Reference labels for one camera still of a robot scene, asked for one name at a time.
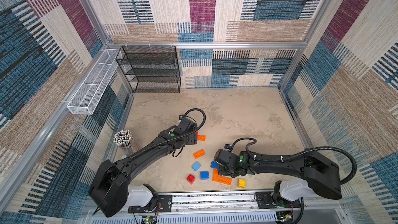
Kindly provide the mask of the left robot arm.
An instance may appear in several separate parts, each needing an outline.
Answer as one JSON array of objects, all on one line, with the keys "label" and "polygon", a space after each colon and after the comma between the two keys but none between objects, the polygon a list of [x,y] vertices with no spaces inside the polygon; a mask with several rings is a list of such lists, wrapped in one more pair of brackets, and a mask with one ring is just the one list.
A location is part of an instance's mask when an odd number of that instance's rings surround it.
[{"label": "left robot arm", "polygon": [[116,162],[102,162],[89,188],[89,196],[105,217],[112,217],[125,207],[139,207],[145,212],[159,209],[159,194],[149,184],[130,186],[131,181],[155,161],[197,143],[197,132],[204,125],[182,115],[177,126],[161,131],[147,146]]}]

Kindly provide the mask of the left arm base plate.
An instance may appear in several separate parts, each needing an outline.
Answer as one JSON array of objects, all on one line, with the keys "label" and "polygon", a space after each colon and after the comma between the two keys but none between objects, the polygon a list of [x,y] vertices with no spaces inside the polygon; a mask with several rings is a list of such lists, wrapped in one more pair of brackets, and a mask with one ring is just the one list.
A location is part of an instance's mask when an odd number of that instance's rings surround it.
[{"label": "left arm base plate", "polygon": [[155,214],[157,211],[161,213],[169,213],[172,210],[173,196],[159,195],[154,196],[149,203],[144,206],[130,206],[128,208],[129,214]]}]

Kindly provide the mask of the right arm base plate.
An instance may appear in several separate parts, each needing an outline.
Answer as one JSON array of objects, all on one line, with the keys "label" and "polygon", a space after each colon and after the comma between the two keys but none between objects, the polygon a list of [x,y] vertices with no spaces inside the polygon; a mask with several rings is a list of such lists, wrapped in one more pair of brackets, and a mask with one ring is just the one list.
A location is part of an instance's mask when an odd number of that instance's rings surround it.
[{"label": "right arm base plate", "polygon": [[300,200],[290,202],[271,191],[260,191],[254,195],[254,200],[258,204],[259,209],[274,209],[274,208],[300,208]]}]

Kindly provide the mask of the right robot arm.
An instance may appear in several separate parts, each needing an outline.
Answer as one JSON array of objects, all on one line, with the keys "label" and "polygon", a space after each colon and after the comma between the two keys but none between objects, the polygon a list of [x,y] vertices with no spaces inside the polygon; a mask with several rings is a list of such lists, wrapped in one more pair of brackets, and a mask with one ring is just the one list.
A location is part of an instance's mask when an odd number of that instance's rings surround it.
[{"label": "right robot arm", "polygon": [[320,197],[332,200],[342,198],[339,166],[317,151],[305,150],[305,154],[293,156],[264,155],[242,151],[236,155],[219,149],[214,162],[218,173],[232,178],[256,174],[280,174],[300,178]]}]

